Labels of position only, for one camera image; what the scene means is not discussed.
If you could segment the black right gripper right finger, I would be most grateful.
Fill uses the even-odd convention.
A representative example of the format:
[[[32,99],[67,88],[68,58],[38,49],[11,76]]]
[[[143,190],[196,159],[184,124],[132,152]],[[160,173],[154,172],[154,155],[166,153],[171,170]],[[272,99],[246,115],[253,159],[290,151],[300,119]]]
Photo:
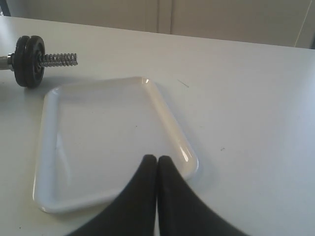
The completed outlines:
[[[161,236],[244,236],[193,192],[169,156],[157,165],[157,211]]]

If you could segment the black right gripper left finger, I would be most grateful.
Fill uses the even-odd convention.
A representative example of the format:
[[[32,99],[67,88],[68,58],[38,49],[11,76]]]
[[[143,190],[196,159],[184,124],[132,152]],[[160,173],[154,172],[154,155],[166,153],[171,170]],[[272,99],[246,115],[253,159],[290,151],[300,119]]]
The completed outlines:
[[[146,154],[123,191],[100,214],[70,236],[153,236],[158,162]]]

